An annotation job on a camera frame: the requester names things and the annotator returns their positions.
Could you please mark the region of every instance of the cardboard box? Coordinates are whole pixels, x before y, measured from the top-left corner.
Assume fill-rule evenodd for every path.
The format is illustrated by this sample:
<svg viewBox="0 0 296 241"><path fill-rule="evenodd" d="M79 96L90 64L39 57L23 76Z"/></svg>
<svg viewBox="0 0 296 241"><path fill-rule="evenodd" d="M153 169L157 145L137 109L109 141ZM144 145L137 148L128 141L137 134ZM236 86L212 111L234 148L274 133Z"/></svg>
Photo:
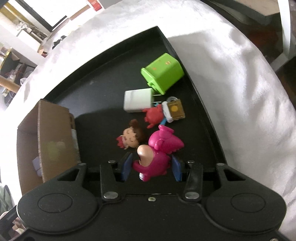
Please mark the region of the cardboard box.
<svg viewBox="0 0 296 241"><path fill-rule="evenodd" d="M22 194L77 165L72 130L74 117L67 108L40 100L17 130L17 167ZM39 156L42 177L32 160Z"/></svg>

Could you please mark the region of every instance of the wrinkled white fabric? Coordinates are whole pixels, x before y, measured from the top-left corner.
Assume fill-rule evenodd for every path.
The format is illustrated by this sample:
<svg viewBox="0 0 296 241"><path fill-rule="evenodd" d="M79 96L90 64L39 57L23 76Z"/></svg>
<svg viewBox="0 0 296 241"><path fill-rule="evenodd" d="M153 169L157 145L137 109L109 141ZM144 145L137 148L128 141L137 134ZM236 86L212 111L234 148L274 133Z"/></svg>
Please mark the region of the wrinkled white fabric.
<svg viewBox="0 0 296 241"><path fill-rule="evenodd" d="M217 12L194 0L123 0L70 34L36 68L5 113L9 127L1 144L1 178L14 200L21 197L16 126L81 65L156 25L196 85L228 164L283 196L288 209L281 231L296 240L295 110L261 52Z"/></svg>

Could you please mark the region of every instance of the pink toy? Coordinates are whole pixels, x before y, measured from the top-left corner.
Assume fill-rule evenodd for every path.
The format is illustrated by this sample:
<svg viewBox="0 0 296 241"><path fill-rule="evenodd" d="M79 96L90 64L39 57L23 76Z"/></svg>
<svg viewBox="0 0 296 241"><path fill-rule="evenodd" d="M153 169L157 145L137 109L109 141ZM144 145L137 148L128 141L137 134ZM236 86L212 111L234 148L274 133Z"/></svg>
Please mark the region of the pink toy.
<svg viewBox="0 0 296 241"><path fill-rule="evenodd" d="M159 124L164 118L163 108L161 104L149 109L144 109L142 110L142 112L146 112L146 117L144 118L144 121L150 123L150 125L147 126L148 129Z"/></svg>
<svg viewBox="0 0 296 241"><path fill-rule="evenodd" d="M149 145L138 147L140 160L133 163L133 168L140 172L140 179L144 182L151 177L165 175L170 167L170 157L167 154L184 147L184 143L173 135L173 129L164 125L159 125L158 128L159 131L150 136Z"/></svg>
<svg viewBox="0 0 296 241"><path fill-rule="evenodd" d="M164 125L158 126L159 131L154 132L148 141L148 145L157 151L171 154L184 147L184 143L175 135L174 130Z"/></svg>
<svg viewBox="0 0 296 241"><path fill-rule="evenodd" d="M170 157L163 152L156 151L148 145L138 147L139 161L134 161L133 168L140 172L140 179L144 182L151 177L165 175L169 167Z"/></svg>

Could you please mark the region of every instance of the red label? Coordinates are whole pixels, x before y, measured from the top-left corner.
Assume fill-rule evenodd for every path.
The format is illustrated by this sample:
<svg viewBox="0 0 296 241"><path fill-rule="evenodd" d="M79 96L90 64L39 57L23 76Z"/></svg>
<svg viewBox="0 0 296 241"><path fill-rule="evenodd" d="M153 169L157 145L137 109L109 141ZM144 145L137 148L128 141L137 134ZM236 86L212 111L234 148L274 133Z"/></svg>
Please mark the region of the red label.
<svg viewBox="0 0 296 241"><path fill-rule="evenodd" d="M97 0L88 0L88 1L93 6L94 10L98 11L102 8L102 6Z"/></svg>

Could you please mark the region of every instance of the green plastic container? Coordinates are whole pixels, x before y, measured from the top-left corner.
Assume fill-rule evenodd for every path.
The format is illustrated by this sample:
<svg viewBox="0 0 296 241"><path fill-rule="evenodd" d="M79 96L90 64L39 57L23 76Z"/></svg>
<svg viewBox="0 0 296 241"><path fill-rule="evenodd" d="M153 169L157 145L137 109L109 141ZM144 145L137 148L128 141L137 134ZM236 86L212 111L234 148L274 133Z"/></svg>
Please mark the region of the green plastic container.
<svg viewBox="0 0 296 241"><path fill-rule="evenodd" d="M184 76L184 71L178 60L165 53L146 68L142 68L141 74L147 80L148 86L164 95L174 83Z"/></svg>

